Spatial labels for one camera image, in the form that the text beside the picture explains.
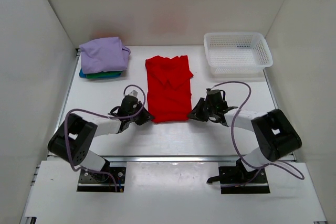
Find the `red t-shirt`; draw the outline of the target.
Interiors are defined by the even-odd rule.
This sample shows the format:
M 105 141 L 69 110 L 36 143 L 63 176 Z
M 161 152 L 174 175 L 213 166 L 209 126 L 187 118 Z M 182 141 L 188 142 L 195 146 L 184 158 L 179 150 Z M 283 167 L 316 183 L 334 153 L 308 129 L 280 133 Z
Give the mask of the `red t-shirt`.
M 154 123 L 188 120 L 192 110 L 188 56 L 155 56 L 145 61 L 148 81 L 148 111 Z

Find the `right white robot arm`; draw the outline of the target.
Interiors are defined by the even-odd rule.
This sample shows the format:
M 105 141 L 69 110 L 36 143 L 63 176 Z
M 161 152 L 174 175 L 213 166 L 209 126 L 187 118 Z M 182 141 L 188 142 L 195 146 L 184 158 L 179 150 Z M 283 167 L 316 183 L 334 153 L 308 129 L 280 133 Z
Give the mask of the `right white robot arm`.
M 262 169 L 276 165 L 282 157 L 302 146 L 301 138 L 280 109 L 259 113 L 228 106 L 223 90 L 207 89 L 206 97 L 199 99 L 187 117 L 199 122 L 219 123 L 228 127 L 231 134 L 235 128 L 251 131 L 258 142 L 258 147 L 249 154 L 238 153 L 236 165 L 229 172 L 209 178 L 208 184 L 232 178 L 230 187 L 244 186 Z

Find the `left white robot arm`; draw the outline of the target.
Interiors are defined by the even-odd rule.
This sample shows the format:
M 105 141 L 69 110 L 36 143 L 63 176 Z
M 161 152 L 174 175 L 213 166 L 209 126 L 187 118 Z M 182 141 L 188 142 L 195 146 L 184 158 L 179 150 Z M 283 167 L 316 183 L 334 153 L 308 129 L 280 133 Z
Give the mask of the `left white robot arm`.
M 124 132 L 131 123 L 143 125 L 155 117 L 133 95 L 126 95 L 120 106 L 114 107 L 106 116 L 87 121 L 70 113 L 48 143 L 48 150 L 74 168 L 80 167 L 96 181 L 113 180 L 110 162 L 90 150 L 95 137 Z

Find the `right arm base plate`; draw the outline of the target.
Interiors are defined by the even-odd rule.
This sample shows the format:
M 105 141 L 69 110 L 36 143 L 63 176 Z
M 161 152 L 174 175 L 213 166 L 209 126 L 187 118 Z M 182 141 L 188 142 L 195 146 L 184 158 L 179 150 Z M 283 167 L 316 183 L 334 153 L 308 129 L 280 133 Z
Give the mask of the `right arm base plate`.
M 219 175 L 210 177 L 208 184 L 220 183 L 221 194 L 269 194 L 265 169 L 242 173 L 236 166 L 220 166 Z

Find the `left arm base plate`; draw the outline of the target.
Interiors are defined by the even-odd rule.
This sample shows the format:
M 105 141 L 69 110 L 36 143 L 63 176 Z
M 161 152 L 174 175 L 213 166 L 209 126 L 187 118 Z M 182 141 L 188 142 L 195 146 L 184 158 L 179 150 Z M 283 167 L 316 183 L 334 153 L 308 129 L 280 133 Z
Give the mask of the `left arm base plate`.
M 125 188 L 126 162 L 110 163 L 109 173 L 114 180 L 105 174 L 94 174 L 81 170 L 77 183 L 78 192 L 123 193 Z

